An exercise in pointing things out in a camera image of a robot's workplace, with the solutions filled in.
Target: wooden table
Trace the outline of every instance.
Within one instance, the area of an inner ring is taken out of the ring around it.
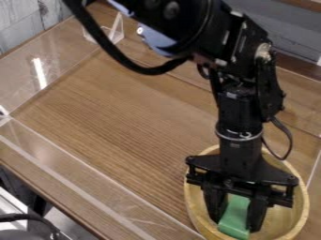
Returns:
[[[90,10],[102,24],[111,23],[114,10],[102,4]],[[71,41],[66,39],[67,48]],[[163,61],[141,43],[131,20],[126,20],[119,46],[145,65]],[[278,76],[289,93],[280,117],[294,137],[290,163],[308,182],[321,146],[321,84],[282,68]],[[56,154],[51,145],[39,147],[39,139],[17,132],[24,136],[20,143],[42,160],[26,161],[0,145],[4,166],[99,238],[142,239],[128,229],[119,230],[107,214],[106,205],[116,194],[108,189],[108,177],[191,227],[182,189],[185,157],[218,143],[209,83],[198,77],[193,63],[149,77],[96,52],[12,116],[78,159]],[[288,141],[270,125],[266,137],[276,151],[286,150]],[[321,196],[314,188],[312,184],[310,219],[297,239],[318,239]],[[159,228],[159,239],[169,239]]]

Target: round wooden tray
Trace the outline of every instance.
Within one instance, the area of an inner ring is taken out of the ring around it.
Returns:
[[[219,146],[215,145],[214,147],[206,149],[199,155],[217,154],[218,151]],[[274,206],[270,208],[268,210],[268,216],[262,230],[261,232],[253,233],[250,235],[250,240],[290,240],[300,233],[308,220],[310,209],[308,190],[301,176],[298,175],[298,172],[289,164],[289,162],[281,162],[276,160],[266,150],[264,150],[264,155],[266,161],[273,166],[298,177],[300,186],[294,190],[293,209],[281,206]],[[197,231],[199,231],[207,240],[234,239],[217,230],[217,224],[211,221],[207,213],[201,187],[186,183],[185,195],[190,220]]]

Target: gray wall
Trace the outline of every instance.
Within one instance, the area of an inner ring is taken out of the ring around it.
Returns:
[[[321,13],[276,0],[226,0],[269,30],[276,47],[306,60],[321,57]]]
[[[0,0],[0,53],[71,15],[62,0]]]

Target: green block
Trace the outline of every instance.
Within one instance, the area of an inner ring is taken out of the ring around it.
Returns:
[[[231,195],[225,215],[218,223],[218,231],[240,240],[250,238],[250,231],[246,229],[249,205],[248,198]]]

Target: robotic arm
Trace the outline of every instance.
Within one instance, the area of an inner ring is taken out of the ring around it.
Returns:
[[[284,109],[285,93],[268,32],[221,0],[110,0],[139,22],[138,33],[155,52],[174,59],[161,67],[143,68],[111,46],[80,4],[64,1],[96,42],[127,68],[157,75],[189,59],[210,79],[219,110],[219,154],[187,157],[187,182],[201,186],[215,222],[226,210],[227,194],[249,198],[248,228],[258,232],[268,208],[276,204],[292,207],[298,185],[297,177],[276,169],[262,155],[264,123],[272,121],[292,144],[292,134],[274,117]],[[285,159],[289,153],[274,156]]]

